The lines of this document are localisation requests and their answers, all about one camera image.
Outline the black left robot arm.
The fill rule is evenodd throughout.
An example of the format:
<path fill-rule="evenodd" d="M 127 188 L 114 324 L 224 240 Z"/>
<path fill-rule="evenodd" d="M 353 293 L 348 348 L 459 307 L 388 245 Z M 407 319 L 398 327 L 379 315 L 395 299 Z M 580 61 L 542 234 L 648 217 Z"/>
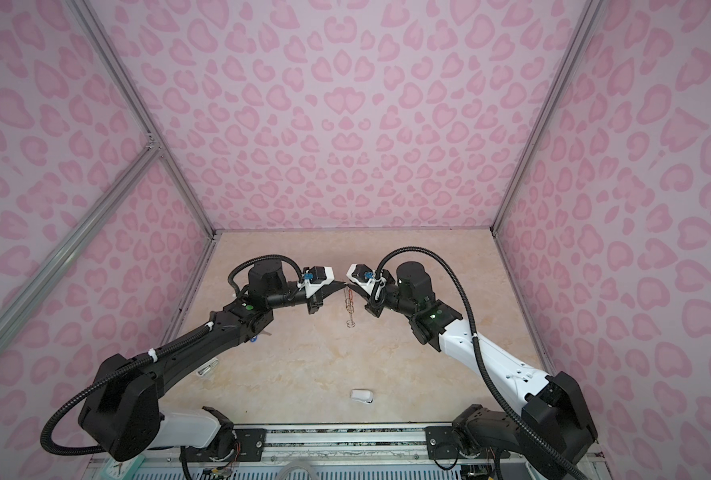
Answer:
<path fill-rule="evenodd" d="M 281 308 L 303 305 L 315 314 L 329 296 L 346 288 L 332 268 L 299 268 L 271 254 L 248 260 L 228 277 L 235 299 L 208 321 L 172 342 L 131 359 L 105 360 L 81 413 L 81 428 L 115 460 L 130 460 L 149 449 L 183 448 L 201 459 L 237 455 L 234 424 L 216 408 L 196 413 L 165 412 L 161 398 L 189 374 L 223 352 L 259 336 Z"/>

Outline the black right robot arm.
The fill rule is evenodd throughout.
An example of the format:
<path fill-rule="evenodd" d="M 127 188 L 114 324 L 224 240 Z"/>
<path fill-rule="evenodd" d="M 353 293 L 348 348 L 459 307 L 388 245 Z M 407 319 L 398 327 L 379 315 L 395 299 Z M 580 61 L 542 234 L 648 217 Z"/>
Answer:
<path fill-rule="evenodd" d="M 348 278 L 371 315 L 389 310 L 405 316 L 419 343 L 483 375 L 499 407 L 473 404 L 459 414 L 449 450 L 495 462 L 511 452 L 545 479 L 585 477 L 579 462 L 597 441 L 597 428 L 577 381 L 565 372 L 549 375 L 473 330 L 463 313 L 435 295 L 419 262 L 405 262 L 395 273 L 354 264 Z"/>

